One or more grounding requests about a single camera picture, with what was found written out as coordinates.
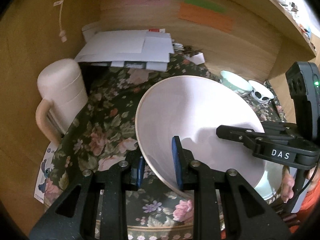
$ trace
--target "metal bolt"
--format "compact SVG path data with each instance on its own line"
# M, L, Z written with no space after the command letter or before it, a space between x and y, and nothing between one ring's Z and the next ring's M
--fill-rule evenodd
M83 175L83 176L85 176L85 177L90 176L90 175L91 175L91 173L92 173L92 171L91 171L91 170L89 170L89 169L86 169L86 170L82 171L82 175Z
M122 167L122 168L128 166L128 164L129 163L127 161L120 161L119 162L119 166Z
M200 161L197 160L193 160L190 162L192 167L199 167L200 166Z
M229 169L229 170L227 170L227 173L230 176L236 176L238 174L238 171L236 171L235 169Z

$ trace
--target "stack of papers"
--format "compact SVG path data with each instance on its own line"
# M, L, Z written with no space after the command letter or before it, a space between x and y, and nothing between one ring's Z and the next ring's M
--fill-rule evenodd
M76 56L77 62L166 71L174 53L169 33L111 31L95 34Z

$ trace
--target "large white bowl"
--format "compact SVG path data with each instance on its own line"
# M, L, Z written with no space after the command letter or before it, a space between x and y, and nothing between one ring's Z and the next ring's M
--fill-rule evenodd
M253 89L247 80L237 74L226 70L221 71L220 74L221 84L230 88L241 97L248 95Z
M180 136L183 148L210 168L234 168L255 187L264 173L264 161L241 143L220 139L216 128L231 125L264 132L250 106L218 82L197 76L176 76L152 86L136 112L137 140L154 173L172 190L178 189L171 140Z

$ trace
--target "purple flower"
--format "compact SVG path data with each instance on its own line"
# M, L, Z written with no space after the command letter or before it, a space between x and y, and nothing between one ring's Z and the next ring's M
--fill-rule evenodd
M161 210L161 206L162 205L162 203L161 202L157 202L156 200L154 200L153 202L152 202L152 204L146 204L144 207L142 207L142 209L145 209L145 213L149 213L149 212L152 212L152 211L156 211L157 209L159 210Z

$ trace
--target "white tag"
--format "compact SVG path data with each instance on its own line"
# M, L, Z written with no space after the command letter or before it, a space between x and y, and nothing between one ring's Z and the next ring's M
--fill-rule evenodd
M62 4L62 0L54 2L53 6L57 6L57 5L60 5L60 4Z

